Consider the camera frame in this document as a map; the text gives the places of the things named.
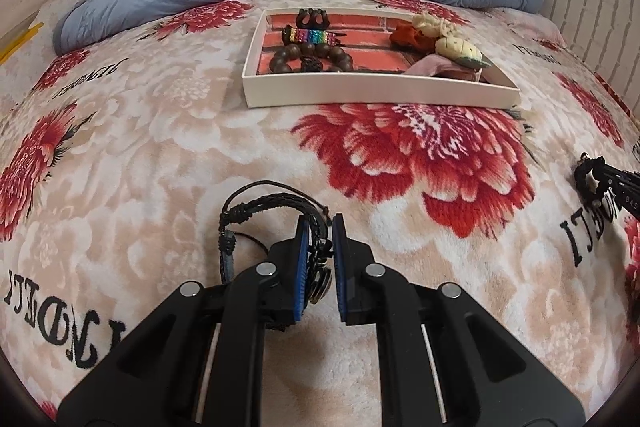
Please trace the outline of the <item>person's right hand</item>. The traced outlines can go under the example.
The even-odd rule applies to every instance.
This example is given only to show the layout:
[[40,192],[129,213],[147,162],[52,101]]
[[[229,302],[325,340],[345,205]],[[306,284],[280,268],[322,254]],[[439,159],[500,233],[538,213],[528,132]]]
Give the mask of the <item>person's right hand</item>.
[[625,271],[625,291],[627,307],[627,339],[639,352],[639,221],[634,217],[625,219],[624,230],[628,239],[629,262]]

